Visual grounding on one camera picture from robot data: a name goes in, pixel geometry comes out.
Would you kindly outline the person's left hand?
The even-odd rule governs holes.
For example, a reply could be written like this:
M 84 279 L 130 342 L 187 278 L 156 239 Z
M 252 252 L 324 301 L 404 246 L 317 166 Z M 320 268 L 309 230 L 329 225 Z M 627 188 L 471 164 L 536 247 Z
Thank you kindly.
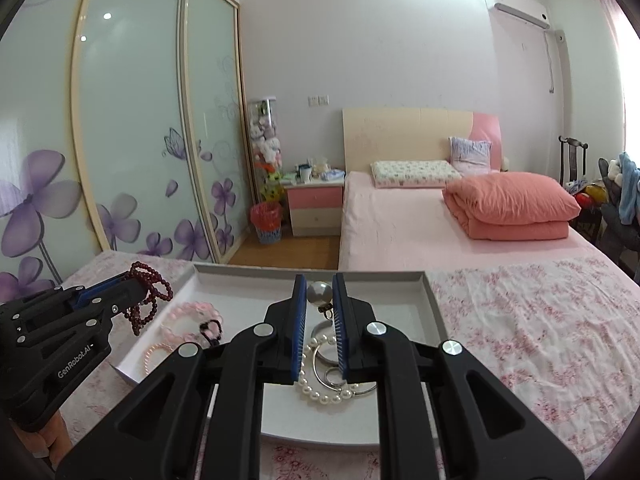
M 17 427 L 14 430 L 28 452 L 37 458 L 47 457 L 55 467 L 73 446 L 66 423 L 59 412 L 37 432 L 25 432 Z

